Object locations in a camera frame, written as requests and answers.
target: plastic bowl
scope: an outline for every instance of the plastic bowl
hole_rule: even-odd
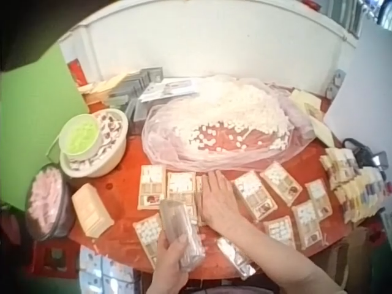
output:
[[[61,129],[59,145],[69,159],[86,160],[94,156],[102,144],[98,120],[93,115],[78,115],[71,118]]]
[[[60,153],[60,164],[61,168],[71,178],[98,178],[100,176],[110,173],[121,161],[127,146],[127,133],[128,133],[128,119],[127,116],[120,110],[114,108],[103,109],[95,112],[96,115],[100,113],[110,113],[115,118],[118,118],[122,123],[122,128],[117,139],[108,154],[96,165],[93,165],[84,170],[73,170],[69,166],[69,159],[61,152]]]
[[[56,182],[53,183],[49,180],[48,177],[45,177],[46,174],[50,172],[52,175],[56,177]],[[34,187],[34,183],[39,180],[38,187],[42,189],[42,195],[47,196],[48,194],[52,194],[52,197],[56,197],[54,201],[54,205],[48,205],[48,198],[46,200],[34,199],[33,190],[37,189],[37,186]],[[41,216],[51,218],[51,222],[45,224],[45,228],[40,224],[36,215],[32,215],[30,207],[32,206],[32,201],[40,201],[35,209],[36,213],[39,213]],[[28,190],[28,195],[26,197],[25,204],[26,212],[26,227],[29,234],[36,241],[44,241],[46,239],[51,238],[62,238],[68,235],[72,227],[74,226],[76,220],[76,214],[74,210],[74,206],[71,202],[71,190],[69,185],[66,182],[66,177],[60,168],[55,164],[47,164],[43,166],[39,172],[34,176],[30,183],[30,187]]]

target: hand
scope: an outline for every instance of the hand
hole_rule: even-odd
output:
[[[165,232],[161,231],[157,244],[157,265],[147,294],[178,294],[186,285],[189,276],[179,270],[179,260],[187,246],[186,235],[168,245]]]
[[[241,217],[233,186],[220,171],[203,175],[203,196],[196,202],[203,220],[223,236],[230,224]]]

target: red table surface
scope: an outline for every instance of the red table surface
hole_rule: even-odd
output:
[[[322,232],[325,235],[325,242],[319,242],[307,248],[303,253],[308,257],[339,241],[351,231],[350,226],[344,224],[339,202],[332,191],[329,190],[326,173],[319,162],[319,157],[324,154],[325,150],[323,145],[318,140],[315,140],[303,152],[283,163],[284,168],[303,187],[308,182],[322,178],[327,186],[333,207],[333,215],[320,223]],[[152,272],[152,266],[132,226],[134,222],[138,222],[157,213],[157,211],[137,210],[140,167],[146,164],[150,164],[150,161],[143,152],[141,137],[136,136],[128,139],[125,155],[121,163],[111,173],[97,179],[75,181],[76,186],[80,186],[88,181],[97,188],[115,224],[93,243],[91,238],[86,237],[79,222],[77,222],[69,238],[88,248],[98,250],[100,254],[107,255],[117,262],[129,265],[140,271]],[[223,171],[223,174],[229,180],[233,180],[242,175],[243,172]],[[263,221],[271,221],[289,215],[295,231],[296,246],[300,250],[300,238],[296,229],[292,209],[285,204],[264,180],[262,181],[279,207]],[[304,187],[293,205],[298,205],[308,199],[309,195]],[[241,212],[250,218],[250,214],[243,203],[239,203],[239,207]],[[259,222],[256,226],[260,230],[264,230],[263,222]],[[208,246],[208,250],[206,251],[205,261],[190,274],[190,278],[228,279],[238,277],[234,267],[231,266],[216,246],[216,239],[219,235],[208,227],[202,227],[200,231],[206,234],[204,244]]]

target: plastic stool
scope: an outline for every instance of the plastic stool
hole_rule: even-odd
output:
[[[78,278],[80,245],[68,238],[34,242],[27,272],[33,276]]]

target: green liquid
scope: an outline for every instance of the green liquid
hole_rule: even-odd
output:
[[[97,138],[98,128],[91,122],[85,122],[74,128],[68,136],[67,152],[78,154],[86,151]]]

